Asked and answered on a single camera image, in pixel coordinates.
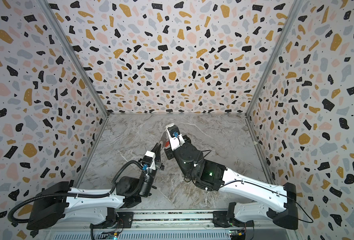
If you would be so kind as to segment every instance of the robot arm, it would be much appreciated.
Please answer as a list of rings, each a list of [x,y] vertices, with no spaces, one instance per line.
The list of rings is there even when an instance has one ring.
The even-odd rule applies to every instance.
[[[164,170],[160,157],[161,144],[146,151],[139,161],[127,162],[112,180],[112,189],[84,190],[59,182],[14,207],[8,219],[15,223],[28,223],[28,230],[40,230],[62,222],[88,222],[91,228],[110,228],[117,224],[115,209],[131,208],[141,203],[141,197],[151,196],[157,170]],[[139,178],[118,177],[130,164],[142,172]],[[34,202],[29,219],[17,219],[13,214],[22,206]]]
[[[298,228],[295,185],[267,184],[204,159],[203,152],[192,145],[189,137],[182,136],[175,124],[166,126],[166,133],[170,143],[170,148],[165,149],[167,158],[175,158],[184,177],[192,180],[196,187],[206,191],[231,192],[261,203],[258,216],[244,214],[240,212],[240,204],[231,203],[229,210],[234,213],[235,220],[247,222],[256,218],[268,218],[280,227]]]

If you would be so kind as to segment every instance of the enclosure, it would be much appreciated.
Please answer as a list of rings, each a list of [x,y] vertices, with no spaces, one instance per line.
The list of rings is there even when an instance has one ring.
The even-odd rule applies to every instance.
[[[354,240],[354,1],[0,0],[0,121],[0,239],[44,239],[7,213],[60,181],[109,189],[175,123],[206,159],[293,183],[314,219],[296,239]],[[251,202],[162,162],[135,210]]]

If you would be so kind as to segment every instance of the metal vent grille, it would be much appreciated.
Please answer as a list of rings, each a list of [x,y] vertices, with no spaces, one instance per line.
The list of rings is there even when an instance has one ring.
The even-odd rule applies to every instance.
[[[103,239],[105,234],[95,234],[95,239]],[[88,240],[89,233],[79,232],[58,232],[53,235],[52,240]],[[164,231],[127,231],[119,235],[118,239],[125,240],[229,240],[230,236],[226,230],[164,230]]]

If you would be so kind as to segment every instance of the terrazzo wallpaper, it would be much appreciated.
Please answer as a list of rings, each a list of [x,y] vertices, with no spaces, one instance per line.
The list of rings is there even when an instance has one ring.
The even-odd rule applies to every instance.
[[[0,239],[40,238],[7,213],[57,182],[75,180],[102,121],[36,2],[0,0]],[[31,208],[15,216],[29,218]]]
[[[250,116],[304,239],[354,240],[354,1],[304,1]],[[299,217],[309,219],[299,210]]]
[[[107,110],[246,111],[292,0],[50,0]]]

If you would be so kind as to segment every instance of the gray marble surface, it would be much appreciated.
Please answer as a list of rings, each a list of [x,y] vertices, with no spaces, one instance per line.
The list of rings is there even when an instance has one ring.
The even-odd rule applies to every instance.
[[[110,189],[110,181],[123,164],[143,157],[161,138],[166,125],[175,123],[199,150],[211,149],[205,159],[266,182],[260,161],[243,115],[111,115],[80,188]],[[152,196],[132,209],[227,209],[230,202],[252,200],[235,194],[206,192],[184,182],[175,159],[161,160]],[[121,176],[139,177],[140,170],[129,166]]]

